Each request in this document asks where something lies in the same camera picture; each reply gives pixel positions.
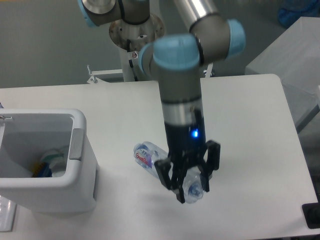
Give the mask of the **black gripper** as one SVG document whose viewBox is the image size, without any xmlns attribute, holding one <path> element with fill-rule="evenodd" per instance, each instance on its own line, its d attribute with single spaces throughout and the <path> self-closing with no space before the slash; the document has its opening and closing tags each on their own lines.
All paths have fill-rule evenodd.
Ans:
<svg viewBox="0 0 320 240">
<path fill-rule="evenodd" d="M 202 189 L 209 192 L 212 173 L 220 167 L 221 145 L 213 140 L 206 142 L 203 121 L 184 126 L 165 122 L 164 126 L 169 149 L 168 158 L 156 161 L 154 166 L 161 184 L 174 192 L 176 199 L 184 204 L 186 201 L 183 183 L 187 167 L 192 168 L 194 163 L 202 176 Z M 188 166 L 183 161 L 184 152 L 194 156 L 194 160 L 191 160 Z"/>
</svg>

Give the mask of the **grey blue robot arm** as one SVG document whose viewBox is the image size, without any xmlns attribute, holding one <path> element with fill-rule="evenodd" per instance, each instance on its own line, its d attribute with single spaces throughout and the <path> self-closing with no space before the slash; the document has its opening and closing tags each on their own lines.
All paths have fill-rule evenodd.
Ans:
<svg viewBox="0 0 320 240">
<path fill-rule="evenodd" d="M 148 0 L 80 0 L 78 6 L 89 26 L 109 24 L 113 42 L 158 82 L 168 154 L 143 143 L 135 148 L 143 156 L 139 164 L 180 203 L 201 199 L 219 168 L 221 146 L 206 139 L 200 67 L 240 54 L 246 46 L 243 26 L 223 19 L 211 0 L 175 1 L 188 33 L 166 36 Z"/>
</svg>

